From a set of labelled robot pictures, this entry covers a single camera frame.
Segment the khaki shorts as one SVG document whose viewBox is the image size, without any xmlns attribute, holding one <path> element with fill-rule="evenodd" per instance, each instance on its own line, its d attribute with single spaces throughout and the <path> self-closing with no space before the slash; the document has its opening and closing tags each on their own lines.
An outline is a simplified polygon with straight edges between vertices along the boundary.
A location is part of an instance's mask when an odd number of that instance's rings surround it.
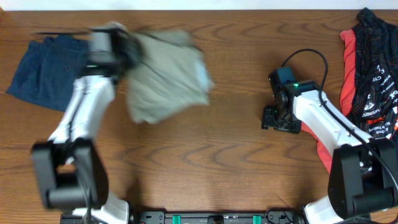
<svg viewBox="0 0 398 224">
<path fill-rule="evenodd" d="M 103 29 L 126 30 L 117 22 Z M 135 123 L 155 124 L 191 106 L 209 105 L 214 82 L 203 51 L 180 29 L 130 32 L 141 44 L 142 62 L 122 77 L 127 81 L 127 108 Z"/>
</svg>

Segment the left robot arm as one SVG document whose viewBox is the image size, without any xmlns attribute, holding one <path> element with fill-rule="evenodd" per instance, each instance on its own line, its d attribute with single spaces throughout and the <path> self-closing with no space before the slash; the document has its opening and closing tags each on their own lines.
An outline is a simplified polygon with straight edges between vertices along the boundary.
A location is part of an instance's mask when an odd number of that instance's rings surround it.
<svg viewBox="0 0 398 224">
<path fill-rule="evenodd" d="M 111 193 L 95 138 L 120 80 L 142 54 L 120 27 L 98 27 L 90 34 L 63 118 L 47 141 L 32 146 L 32 160 L 43 206 L 67 212 L 60 223 L 129 223 L 129 204 Z"/>
</svg>

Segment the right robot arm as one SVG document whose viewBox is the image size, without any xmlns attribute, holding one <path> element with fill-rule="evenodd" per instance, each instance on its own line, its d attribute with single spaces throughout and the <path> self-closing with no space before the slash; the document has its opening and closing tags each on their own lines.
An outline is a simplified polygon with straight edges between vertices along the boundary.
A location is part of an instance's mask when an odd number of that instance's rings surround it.
<svg viewBox="0 0 398 224">
<path fill-rule="evenodd" d="M 389 139 L 357 128 L 313 81 L 299 82 L 290 67 L 269 74 L 275 99 L 262 115 L 262 128 L 317 137 L 331 159 L 328 193 L 307 204 L 296 223 L 369 223 L 369 215 L 397 206 L 397 153 Z"/>
</svg>

